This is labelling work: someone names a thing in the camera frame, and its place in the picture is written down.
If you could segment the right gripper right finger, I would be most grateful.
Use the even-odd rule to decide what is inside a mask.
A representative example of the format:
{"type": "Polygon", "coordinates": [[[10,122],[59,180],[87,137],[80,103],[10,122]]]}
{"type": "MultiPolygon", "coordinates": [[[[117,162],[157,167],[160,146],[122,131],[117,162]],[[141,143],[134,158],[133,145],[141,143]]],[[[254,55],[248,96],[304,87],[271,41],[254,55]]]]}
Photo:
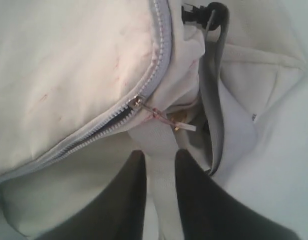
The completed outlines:
{"type": "Polygon", "coordinates": [[[192,155],[175,155],[179,213],[187,240],[297,240],[299,236],[243,205],[219,187],[192,155]]]}

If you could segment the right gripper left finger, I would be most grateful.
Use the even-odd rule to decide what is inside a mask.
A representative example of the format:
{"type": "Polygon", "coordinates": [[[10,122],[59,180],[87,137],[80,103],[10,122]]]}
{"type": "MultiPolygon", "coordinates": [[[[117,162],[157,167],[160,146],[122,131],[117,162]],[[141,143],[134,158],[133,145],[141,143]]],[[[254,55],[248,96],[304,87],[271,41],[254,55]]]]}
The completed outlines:
{"type": "Polygon", "coordinates": [[[134,150],[105,190],[42,240],[140,240],[147,196],[145,155],[134,150]]]}

